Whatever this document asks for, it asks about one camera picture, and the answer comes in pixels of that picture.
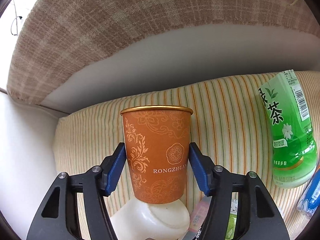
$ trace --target gold cup rim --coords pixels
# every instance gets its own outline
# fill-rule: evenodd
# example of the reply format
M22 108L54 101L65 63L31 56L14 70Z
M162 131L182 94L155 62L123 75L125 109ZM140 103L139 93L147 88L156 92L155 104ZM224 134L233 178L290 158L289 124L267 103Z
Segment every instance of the gold cup rim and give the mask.
M123 109L120 114L124 114L127 112L134 112L134 111L140 111L140 110L180 110L180 111L186 111L189 112L190 114L193 114L193 110L189 107L185 106L135 106L135 107L130 107Z

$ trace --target green tea bottle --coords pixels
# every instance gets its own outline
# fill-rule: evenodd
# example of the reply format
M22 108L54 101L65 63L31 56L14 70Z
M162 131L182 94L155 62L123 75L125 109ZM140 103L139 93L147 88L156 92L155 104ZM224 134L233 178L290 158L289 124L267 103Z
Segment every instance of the green tea bottle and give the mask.
M259 88L273 137L273 181L293 188L316 170L317 146L309 109L293 70L280 72Z

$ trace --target striped cushion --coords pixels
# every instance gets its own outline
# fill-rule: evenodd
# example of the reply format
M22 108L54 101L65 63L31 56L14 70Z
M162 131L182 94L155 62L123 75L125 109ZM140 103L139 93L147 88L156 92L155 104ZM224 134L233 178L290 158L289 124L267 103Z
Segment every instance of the striped cushion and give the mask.
M296 74L306 95L315 139L319 145L320 72ZM289 235L294 239L308 222L295 209L306 184L294 189L282 189L272 182L272 138L258 87L273 76L275 73L224 77L119 98L63 117L58 123L54 142L57 170L71 175L82 173L112 154L118 143L124 141L119 114L124 108L143 105L187 106L194 110L191 140L214 163L231 172L257 172L276 204L283 210ZM109 214L114 214L131 197L133 191L126 165L117 189L106 199ZM189 166L186 190L181 200L192 212L202 197ZM85 215L81 208L80 223L85 227ZM84 237L88 238L86 229Z

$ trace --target orange paper cup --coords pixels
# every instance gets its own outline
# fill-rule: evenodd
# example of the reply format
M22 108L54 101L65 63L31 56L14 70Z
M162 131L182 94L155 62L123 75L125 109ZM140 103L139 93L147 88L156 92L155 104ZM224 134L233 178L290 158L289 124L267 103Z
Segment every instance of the orange paper cup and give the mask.
M137 106L120 114L135 197L151 204L179 199L186 184L192 109Z

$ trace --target barcode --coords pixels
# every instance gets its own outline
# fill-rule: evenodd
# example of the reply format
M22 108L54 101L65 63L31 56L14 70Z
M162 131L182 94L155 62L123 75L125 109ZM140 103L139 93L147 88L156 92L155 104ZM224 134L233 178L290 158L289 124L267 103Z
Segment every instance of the barcode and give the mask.
M297 100L298 106L299 106L299 112L302 121L306 120L309 117L309 110L307 106L306 99L303 95L302 88L299 84L292 86L294 91L294 96Z
M313 192L311 198L313 198L314 200L316 200L320 195L320 182L318 183L316 190Z

